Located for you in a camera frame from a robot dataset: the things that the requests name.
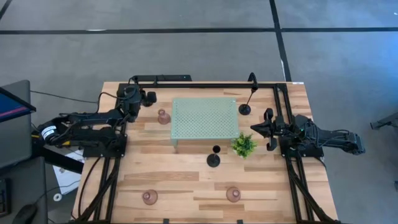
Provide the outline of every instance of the computer screen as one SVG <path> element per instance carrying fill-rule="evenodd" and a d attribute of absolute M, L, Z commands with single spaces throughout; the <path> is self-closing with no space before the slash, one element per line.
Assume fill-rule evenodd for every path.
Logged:
<path fill-rule="evenodd" d="M 36 108 L 18 96 L 0 87 L 0 122 L 36 111 Z"/>

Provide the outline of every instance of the green perforated tray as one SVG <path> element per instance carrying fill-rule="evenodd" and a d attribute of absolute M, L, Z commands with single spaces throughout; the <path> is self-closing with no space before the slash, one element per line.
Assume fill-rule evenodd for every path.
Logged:
<path fill-rule="evenodd" d="M 171 139 L 232 139 L 238 136 L 235 98 L 173 99 Z"/>

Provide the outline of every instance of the small potted plant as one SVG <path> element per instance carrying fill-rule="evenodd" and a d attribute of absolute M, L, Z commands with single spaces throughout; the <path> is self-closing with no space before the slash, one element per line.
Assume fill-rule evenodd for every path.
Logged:
<path fill-rule="evenodd" d="M 257 142 L 251 139 L 252 134 L 245 136 L 243 133 L 232 140 L 233 151 L 243 159 L 247 158 L 257 146 Z"/>

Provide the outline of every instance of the gray floor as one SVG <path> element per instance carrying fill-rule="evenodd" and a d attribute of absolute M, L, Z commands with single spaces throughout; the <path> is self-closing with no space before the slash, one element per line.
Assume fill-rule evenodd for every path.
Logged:
<path fill-rule="evenodd" d="M 393 0 L 276 0 L 282 27 L 398 26 Z M 272 27 L 267 0 L 13 0 L 0 30 Z M 328 177 L 340 220 L 397 223 L 398 132 L 369 122 L 398 111 L 398 33 L 284 34 L 293 81 L 305 82 L 315 122 L 364 138 L 367 153 L 327 149 Z M 104 81 L 138 74 L 191 74 L 194 80 L 284 80 L 273 33 L 0 35 L 0 84 L 95 100 Z M 59 112 L 95 106 L 32 95 L 40 124 Z M 56 185 L 51 169 L 48 186 Z M 49 203 L 49 217 L 69 218 L 75 192 Z"/>

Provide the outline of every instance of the wooden table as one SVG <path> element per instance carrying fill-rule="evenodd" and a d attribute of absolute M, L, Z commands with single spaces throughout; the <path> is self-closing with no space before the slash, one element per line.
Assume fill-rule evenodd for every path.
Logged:
<path fill-rule="evenodd" d="M 103 91 L 116 94 L 118 82 L 104 83 Z M 303 84 L 287 83 L 293 114 L 312 117 L 307 93 Z M 267 139 L 250 129 L 250 125 L 263 122 L 267 108 L 275 109 L 272 89 L 260 88 L 253 94 L 251 114 L 238 115 L 239 129 L 245 134 L 253 133 L 258 142 L 255 152 L 246 160 L 238 157 L 229 141 L 179 141 L 175 149 L 170 142 L 170 123 L 157 122 L 157 111 L 164 108 L 171 113 L 175 97 L 220 97 L 237 99 L 236 107 L 246 103 L 250 90 L 242 88 L 156 88 L 157 103 L 141 107 L 135 123 L 127 125 L 128 145 L 121 159 L 118 187 L 113 207 L 113 223 L 162 223 L 169 218 L 171 223 L 295 223 L 294 208 L 290 193 L 285 159 L 280 149 L 268 152 Z M 287 121 L 282 93 L 280 93 L 285 121 Z M 100 111 L 113 109 L 115 99 L 103 96 Z M 206 157 L 212 147 L 221 146 L 221 164 L 211 168 Z M 95 158 L 85 162 L 78 190 L 86 179 Z M 90 175 L 83 192 L 84 210 L 98 192 L 104 159 Z M 308 188 L 314 199 L 330 217 L 337 219 L 326 170 L 314 158 L 303 158 Z M 226 189 L 236 186 L 241 189 L 241 200 L 231 203 L 226 199 Z M 146 205 L 143 191 L 154 189 L 159 199 L 154 205 Z M 106 213 L 108 194 L 104 197 L 101 218 Z M 77 216 L 78 196 L 73 215 Z M 303 219 L 305 205 L 301 193 L 300 207 Z"/>

